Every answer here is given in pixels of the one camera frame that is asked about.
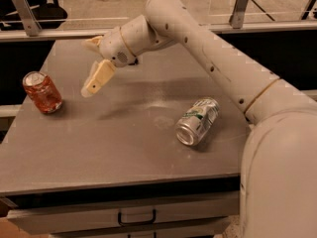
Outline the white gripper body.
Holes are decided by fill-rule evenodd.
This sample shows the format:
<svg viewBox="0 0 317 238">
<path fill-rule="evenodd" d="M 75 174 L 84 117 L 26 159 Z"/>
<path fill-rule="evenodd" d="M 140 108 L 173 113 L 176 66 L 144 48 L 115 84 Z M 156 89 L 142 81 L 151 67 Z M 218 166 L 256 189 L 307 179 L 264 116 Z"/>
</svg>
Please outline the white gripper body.
<svg viewBox="0 0 317 238">
<path fill-rule="evenodd" d="M 136 57 L 127 48 L 119 27 L 107 32 L 100 41 L 99 51 L 104 59 L 110 60 L 116 67 L 133 64 Z"/>
</svg>

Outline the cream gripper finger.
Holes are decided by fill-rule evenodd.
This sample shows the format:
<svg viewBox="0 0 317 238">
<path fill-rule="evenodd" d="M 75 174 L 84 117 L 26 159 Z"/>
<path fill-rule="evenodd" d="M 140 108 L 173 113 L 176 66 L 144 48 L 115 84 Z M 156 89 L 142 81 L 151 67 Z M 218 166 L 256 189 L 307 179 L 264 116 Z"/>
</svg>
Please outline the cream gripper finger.
<svg viewBox="0 0 317 238">
<path fill-rule="evenodd" d="M 96 36 L 91 39 L 84 40 L 81 44 L 88 50 L 95 52 L 97 54 L 100 53 L 99 46 L 102 41 L 102 36 Z"/>
<path fill-rule="evenodd" d="M 81 95 L 91 97 L 97 93 L 114 76 L 115 72 L 116 66 L 109 60 L 95 61 L 81 88 Z"/>
</svg>

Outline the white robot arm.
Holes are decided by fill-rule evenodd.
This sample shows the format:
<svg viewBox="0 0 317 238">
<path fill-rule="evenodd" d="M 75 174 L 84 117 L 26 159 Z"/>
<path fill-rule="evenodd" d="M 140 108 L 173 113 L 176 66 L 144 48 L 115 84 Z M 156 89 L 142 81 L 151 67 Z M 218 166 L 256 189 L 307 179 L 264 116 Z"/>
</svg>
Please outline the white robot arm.
<svg viewBox="0 0 317 238">
<path fill-rule="evenodd" d="M 148 0 L 143 15 L 85 46 L 104 60 L 82 88 L 96 93 L 147 51 L 183 45 L 254 127 L 241 163 L 243 238 L 317 238 L 317 102 L 202 27 L 180 0 Z"/>
</svg>

